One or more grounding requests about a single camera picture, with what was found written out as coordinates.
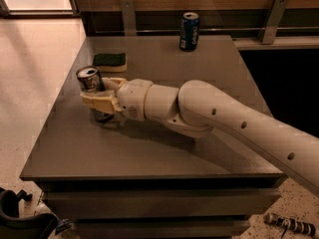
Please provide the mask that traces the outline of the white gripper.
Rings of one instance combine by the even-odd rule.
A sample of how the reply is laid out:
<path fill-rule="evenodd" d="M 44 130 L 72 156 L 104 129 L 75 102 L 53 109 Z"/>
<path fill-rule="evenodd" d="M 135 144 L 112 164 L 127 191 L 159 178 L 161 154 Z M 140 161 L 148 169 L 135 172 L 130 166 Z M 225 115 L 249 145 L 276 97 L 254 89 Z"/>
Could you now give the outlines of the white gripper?
<path fill-rule="evenodd" d="M 145 99 L 153 85 L 151 81 L 135 79 L 127 82 L 124 78 L 102 78 L 102 82 L 106 91 L 81 92 L 85 106 L 109 115 L 123 112 L 129 120 L 145 119 Z"/>

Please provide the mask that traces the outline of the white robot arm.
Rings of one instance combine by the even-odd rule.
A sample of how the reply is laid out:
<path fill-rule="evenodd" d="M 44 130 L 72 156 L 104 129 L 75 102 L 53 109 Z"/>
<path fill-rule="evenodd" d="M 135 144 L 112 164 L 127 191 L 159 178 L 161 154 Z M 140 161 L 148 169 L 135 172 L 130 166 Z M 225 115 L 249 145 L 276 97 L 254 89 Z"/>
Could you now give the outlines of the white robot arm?
<path fill-rule="evenodd" d="M 258 112 L 217 87 L 191 80 L 179 88 L 151 81 L 104 78 L 102 91 L 82 92 L 83 103 L 128 120 L 153 120 L 190 137 L 217 128 L 236 138 L 313 194 L 319 192 L 316 136 Z"/>

